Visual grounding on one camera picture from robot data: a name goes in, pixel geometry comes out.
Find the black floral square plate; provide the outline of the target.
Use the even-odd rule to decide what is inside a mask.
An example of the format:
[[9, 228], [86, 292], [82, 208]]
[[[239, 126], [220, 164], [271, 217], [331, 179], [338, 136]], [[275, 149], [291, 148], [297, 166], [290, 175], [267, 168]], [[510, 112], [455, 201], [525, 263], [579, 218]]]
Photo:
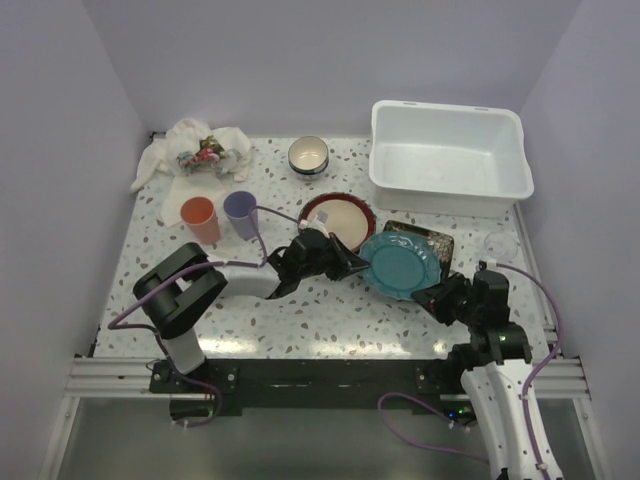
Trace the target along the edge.
[[395, 220], [387, 221], [384, 231], [412, 233], [424, 237], [439, 261], [441, 278], [446, 279], [449, 276], [455, 246], [451, 235]]

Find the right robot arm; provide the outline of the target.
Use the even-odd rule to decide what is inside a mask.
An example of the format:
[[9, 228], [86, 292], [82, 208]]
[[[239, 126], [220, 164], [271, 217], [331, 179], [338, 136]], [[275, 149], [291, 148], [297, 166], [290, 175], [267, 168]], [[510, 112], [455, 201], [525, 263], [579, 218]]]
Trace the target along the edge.
[[470, 340], [444, 360], [427, 364], [429, 383], [466, 393], [496, 479], [561, 479], [533, 386], [534, 364], [525, 330], [510, 319], [506, 276], [479, 270], [472, 279], [454, 274], [412, 293], [413, 300], [446, 326], [464, 324]]

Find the red rimmed cream plate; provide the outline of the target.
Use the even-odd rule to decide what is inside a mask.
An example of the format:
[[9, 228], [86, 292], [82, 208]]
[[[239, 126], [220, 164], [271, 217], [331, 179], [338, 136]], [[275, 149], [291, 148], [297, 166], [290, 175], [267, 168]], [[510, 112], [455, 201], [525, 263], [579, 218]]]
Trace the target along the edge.
[[308, 201], [299, 213], [299, 221], [308, 226], [319, 215], [325, 230], [333, 233], [352, 252], [358, 253], [361, 246], [376, 233], [376, 216], [369, 205], [352, 194], [331, 192], [318, 195]]

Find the teal scalloped plate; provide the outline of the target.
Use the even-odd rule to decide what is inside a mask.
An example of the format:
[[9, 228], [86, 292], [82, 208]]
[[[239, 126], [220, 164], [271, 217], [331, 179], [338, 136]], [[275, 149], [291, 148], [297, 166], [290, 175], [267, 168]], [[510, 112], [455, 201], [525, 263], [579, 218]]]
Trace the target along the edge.
[[371, 236], [359, 256], [369, 267], [366, 282], [379, 294], [412, 301], [412, 294], [441, 281], [440, 262], [424, 237], [412, 233], [386, 231]]

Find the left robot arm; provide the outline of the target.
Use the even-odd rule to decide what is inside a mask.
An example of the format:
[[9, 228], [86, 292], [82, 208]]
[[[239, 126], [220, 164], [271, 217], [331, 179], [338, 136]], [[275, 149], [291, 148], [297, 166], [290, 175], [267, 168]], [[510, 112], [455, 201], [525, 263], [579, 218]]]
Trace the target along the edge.
[[308, 229], [262, 264], [215, 260], [199, 245], [187, 243], [140, 278], [133, 295], [173, 362], [173, 382], [185, 392], [196, 392], [206, 383], [207, 368], [194, 325], [218, 298], [280, 299], [304, 279], [324, 275], [340, 281], [368, 268], [336, 235]]

